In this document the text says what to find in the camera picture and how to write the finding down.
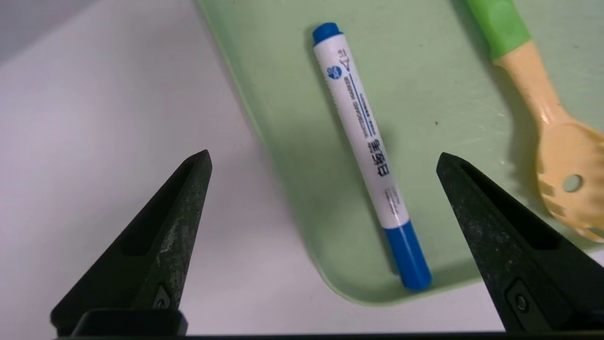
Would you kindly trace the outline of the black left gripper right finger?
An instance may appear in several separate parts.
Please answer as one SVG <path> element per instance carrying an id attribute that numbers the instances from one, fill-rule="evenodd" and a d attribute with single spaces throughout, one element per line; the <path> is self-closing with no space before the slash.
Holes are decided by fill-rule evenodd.
<path id="1" fill-rule="evenodd" d="M 464 159 L 436 174 L 506 331 L 603 333 L 602 265 Z"/>

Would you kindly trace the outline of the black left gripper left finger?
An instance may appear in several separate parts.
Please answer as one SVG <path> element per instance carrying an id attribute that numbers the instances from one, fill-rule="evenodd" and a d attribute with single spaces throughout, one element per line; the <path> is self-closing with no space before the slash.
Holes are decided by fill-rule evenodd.
<path id="1" fill-rule="evenodd" d="M 51 312 L 57 334 L 185 334 L 179 304 L 213 165 L 191 155 Z"/>

